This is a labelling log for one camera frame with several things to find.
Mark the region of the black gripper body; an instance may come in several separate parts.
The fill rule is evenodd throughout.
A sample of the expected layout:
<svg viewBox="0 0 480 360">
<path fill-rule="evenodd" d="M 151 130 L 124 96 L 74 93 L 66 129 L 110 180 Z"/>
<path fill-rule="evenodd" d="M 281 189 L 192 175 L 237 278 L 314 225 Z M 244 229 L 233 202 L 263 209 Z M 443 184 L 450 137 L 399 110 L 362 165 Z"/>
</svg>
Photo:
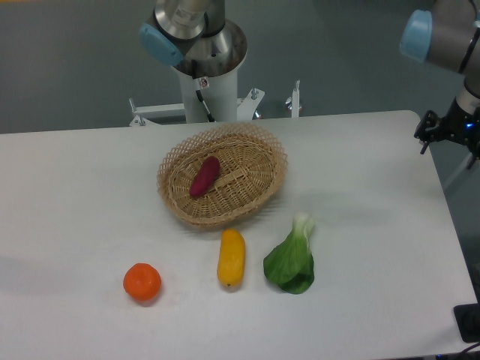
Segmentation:
<svg viewBox="0 0 480 360">
<path fill-rule="evenodd" d="M 440 119 L 439 141 L 449 141 L 479 150 L 479 102 L 471 104 L 453 100 L 448 112 Z"/>
</svg>

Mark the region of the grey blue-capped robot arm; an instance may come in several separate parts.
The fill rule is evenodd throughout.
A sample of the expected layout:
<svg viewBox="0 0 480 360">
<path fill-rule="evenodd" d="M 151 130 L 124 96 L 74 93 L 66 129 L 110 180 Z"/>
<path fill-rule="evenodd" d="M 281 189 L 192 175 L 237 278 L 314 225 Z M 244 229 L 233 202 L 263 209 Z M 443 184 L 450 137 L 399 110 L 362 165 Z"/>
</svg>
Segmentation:
<svg viewBox="0 0 480 360">
<path fill-rule="evenodd" d="M 158 1 L 139 29 L 146 52 L 178 74 L 186 119 L 250 120 L 262 93 L 237 102 L 237 71 L 245 60 L 243 31 L 225 17 L 223 1 Z M 467 167 L 479 160 L 479 3 L 435 1 L 408 20 L 400 52 L 463 75 L 447 114 L 428 111 L 415 130 L 424 147 L 447 140 L 466 146 Z"/>
</svg>

